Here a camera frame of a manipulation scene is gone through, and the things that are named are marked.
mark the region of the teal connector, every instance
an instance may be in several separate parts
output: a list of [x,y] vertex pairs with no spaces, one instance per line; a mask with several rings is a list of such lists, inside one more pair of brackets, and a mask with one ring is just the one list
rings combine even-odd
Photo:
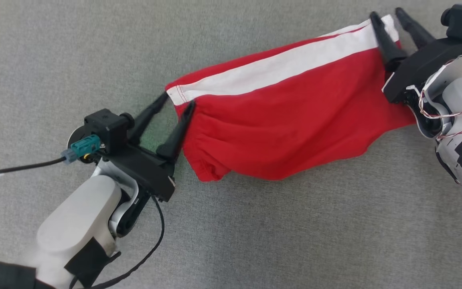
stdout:
[[71,144],[71,150],[77,157],[97,152],[101,148],[101,139],[97,135],[90,135],[80,141]]

